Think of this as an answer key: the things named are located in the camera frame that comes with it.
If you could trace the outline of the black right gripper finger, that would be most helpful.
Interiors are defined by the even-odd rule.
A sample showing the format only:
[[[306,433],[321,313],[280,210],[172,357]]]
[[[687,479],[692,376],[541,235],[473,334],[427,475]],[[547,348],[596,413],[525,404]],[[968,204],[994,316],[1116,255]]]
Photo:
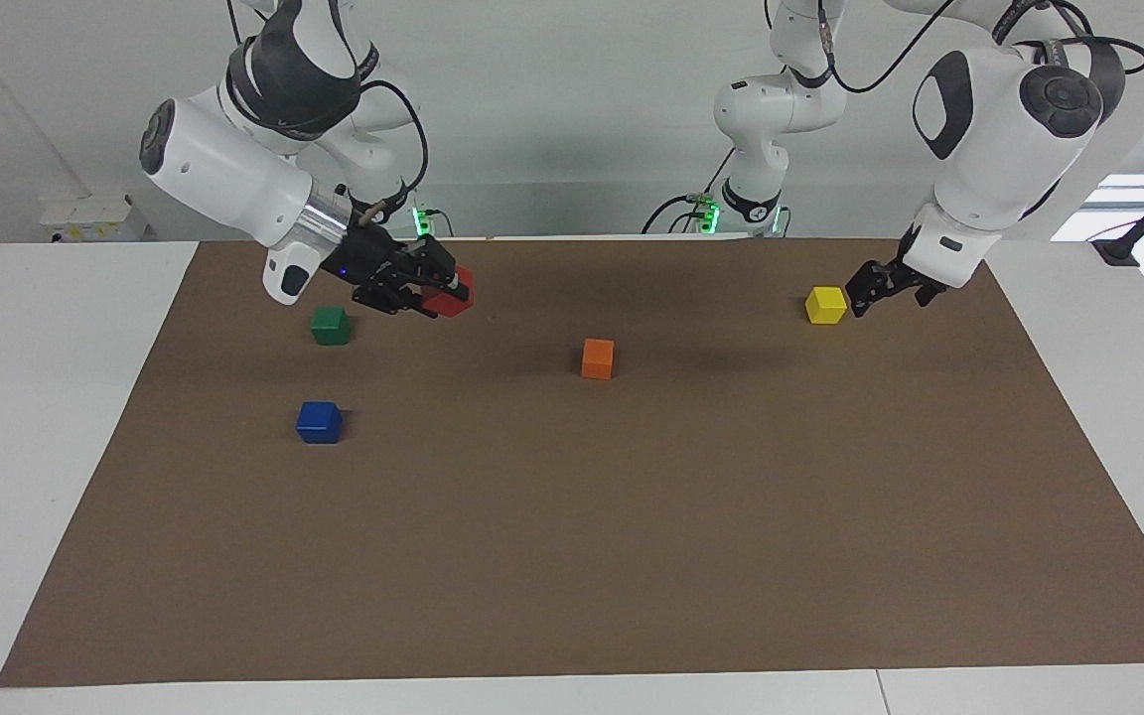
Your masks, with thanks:
[[[456,317],[474,304],[472,286],[460,284],[454,289],[436,288],[355,288],[353,302],[381,313],[405,311],[422,313],[431,320]]]
[[[456,281],[456,259],[439,240],[404,245],[403,273],[412,281]]]

